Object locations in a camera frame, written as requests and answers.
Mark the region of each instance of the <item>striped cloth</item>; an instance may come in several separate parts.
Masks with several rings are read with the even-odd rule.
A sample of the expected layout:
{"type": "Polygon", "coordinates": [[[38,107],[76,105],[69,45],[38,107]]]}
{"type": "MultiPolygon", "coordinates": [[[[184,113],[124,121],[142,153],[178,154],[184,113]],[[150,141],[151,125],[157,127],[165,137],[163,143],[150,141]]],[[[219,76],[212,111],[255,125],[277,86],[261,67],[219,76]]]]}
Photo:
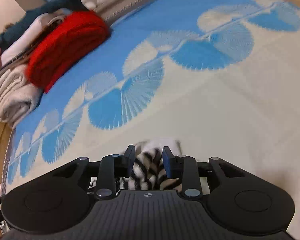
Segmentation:
{"type": "MultiPolygon", "coordinates": [[[[174,155],[181,154],[178,142],[170,138],[137,143],[135,145],[136,159],[132,174],[129,178],[116,178],[116,190],[176,189],[181,191],[181,179],[167,178],[162,161],[162,149],[164,146],[169,146],[174,155]]],[[[91,178],[89,191],[93,191],[96,180],[96,177],[91,178]]]]}

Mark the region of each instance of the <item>bedsheet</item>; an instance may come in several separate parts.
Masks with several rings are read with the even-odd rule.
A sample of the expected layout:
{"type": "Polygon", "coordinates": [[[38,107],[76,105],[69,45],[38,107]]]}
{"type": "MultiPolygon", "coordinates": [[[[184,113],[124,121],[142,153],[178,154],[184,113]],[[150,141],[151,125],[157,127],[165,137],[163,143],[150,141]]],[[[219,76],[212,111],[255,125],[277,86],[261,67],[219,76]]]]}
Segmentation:
{"type": "Polygon", "coordinates": [[[300,9],[156,0],[112,29],[17,126],[7,191],[79,156],[170,137],[288,191],[300,239],[300,9]]]}

